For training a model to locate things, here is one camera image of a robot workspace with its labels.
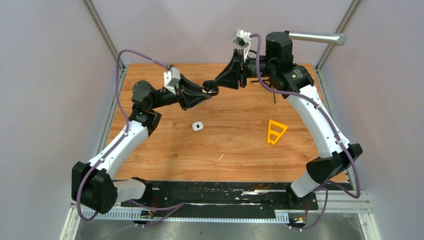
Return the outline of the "yellow triangular plastic piece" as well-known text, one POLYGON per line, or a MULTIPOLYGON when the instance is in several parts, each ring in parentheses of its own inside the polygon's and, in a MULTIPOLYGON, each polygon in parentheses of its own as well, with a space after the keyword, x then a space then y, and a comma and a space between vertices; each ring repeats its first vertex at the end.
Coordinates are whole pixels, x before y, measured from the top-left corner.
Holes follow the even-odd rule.
POLYGON ((278 121, 269 119, 267 128, 267 143, 275 145, 288 130, 288 126, 278 121))

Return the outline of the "black earbud charging case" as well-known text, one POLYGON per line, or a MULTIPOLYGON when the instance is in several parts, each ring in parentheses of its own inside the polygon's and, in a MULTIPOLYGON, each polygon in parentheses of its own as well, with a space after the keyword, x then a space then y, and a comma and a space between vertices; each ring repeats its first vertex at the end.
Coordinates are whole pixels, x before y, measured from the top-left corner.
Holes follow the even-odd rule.
POLYGON ((217 96, 220 92, 218 86, 214 86, 214 80, 206 80, 202 84, 202 92, 212 97, 217 96))

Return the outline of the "silver microphone tube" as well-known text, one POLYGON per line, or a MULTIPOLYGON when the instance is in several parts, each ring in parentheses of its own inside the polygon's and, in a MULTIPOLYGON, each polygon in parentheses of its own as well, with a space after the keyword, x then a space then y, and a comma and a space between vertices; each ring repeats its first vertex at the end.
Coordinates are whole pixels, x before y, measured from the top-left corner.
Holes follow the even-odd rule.
POLYGON ((342 33, 311 33, 299 31, 285 31, 291 40, 328 44, 331 46, 343 46, 347 36, 342 33))

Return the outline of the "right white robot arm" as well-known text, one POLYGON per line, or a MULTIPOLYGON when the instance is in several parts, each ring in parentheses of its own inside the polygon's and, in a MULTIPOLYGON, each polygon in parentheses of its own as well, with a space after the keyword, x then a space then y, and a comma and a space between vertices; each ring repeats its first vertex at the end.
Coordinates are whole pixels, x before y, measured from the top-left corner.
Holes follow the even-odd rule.
POLYGON ((267 90, 281 95, 296 110, 310 132, 319 156, 306 164, 306 171, 291 183, 286 204, 298 209, 306 196, 331 183, 362 154, 360 144, 351 143, 337 127, 324 107, 309 72, 294 63, 293 41, 307 41, 342 46, 342 33, 318 34, 296 31, 271 32, 265 39, 237 29, 232 41, 237 45, 231 61, 212 81, 204 82, 204 91, 217 94, 220 87, 243 88, 247 79, 257 78, 267 90))

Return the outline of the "black tripod stand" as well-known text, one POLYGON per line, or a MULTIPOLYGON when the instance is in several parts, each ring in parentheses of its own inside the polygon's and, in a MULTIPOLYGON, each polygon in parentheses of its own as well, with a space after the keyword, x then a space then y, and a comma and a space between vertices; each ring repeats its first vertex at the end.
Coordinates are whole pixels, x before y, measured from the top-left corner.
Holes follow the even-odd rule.
MULTIPOLYGON (((274 87, 272 86, 271 82, 267 79, 267 78, 262 78, 262 81, 264 82, 264 84, 270 88, 273 89, 274 87)), ((259 80, 250 80, 250 83, 258 83, 259 80)), ((274 92, 272 92, 272 99, 273 99, 273 103, 276 104, 276 94, 274 92)))

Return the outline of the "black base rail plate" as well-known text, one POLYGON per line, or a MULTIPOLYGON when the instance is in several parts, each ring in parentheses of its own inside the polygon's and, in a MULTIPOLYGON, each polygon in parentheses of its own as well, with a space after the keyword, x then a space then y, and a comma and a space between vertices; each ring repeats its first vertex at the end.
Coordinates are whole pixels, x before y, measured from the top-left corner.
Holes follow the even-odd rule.
POLYGON ((139 200, 148 207, 184 205, 173 218, 199 220, 270 220, 275 211, 303 215, 319 209, 314 193, 300 200, 287 193, 289 182, 150 181, 152 188, 139 200))

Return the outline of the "white earbud charging case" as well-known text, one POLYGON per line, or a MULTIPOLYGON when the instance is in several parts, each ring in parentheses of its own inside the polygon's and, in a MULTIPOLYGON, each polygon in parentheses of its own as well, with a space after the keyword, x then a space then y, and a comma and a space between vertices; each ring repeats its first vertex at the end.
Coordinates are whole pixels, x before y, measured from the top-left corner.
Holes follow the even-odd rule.
POLYGON ((201 121, 194 122, 194 123, 192 124, 192 129, 193 129, 193 131, 195 131, 195 132, 198 132, 198 131, 203 130, 203 129, 204 129, 204 124, 203 124, 203 122, 201 122, 201 121))

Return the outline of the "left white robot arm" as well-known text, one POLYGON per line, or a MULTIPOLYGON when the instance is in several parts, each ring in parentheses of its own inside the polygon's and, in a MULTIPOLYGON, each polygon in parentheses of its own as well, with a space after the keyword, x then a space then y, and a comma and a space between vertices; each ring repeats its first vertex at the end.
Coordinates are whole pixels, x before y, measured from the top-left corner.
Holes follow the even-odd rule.
POLYGON ((86 206, 99 214, 109 212, 116 203, 135 200, 149 206, 153 193, 148 182, 139 177, 115 181, 118 169, 129 155, 157 128, 162 115, 155 111, 167 105, 179 104, 183 110, 218 94, 211 80, 202 85, 183 74, 175 85, 155 89, 140 80, 132 88, 132 112, 121 132, 88 162, 78 161, 71 170, 71 198, 79 207, 86 206))

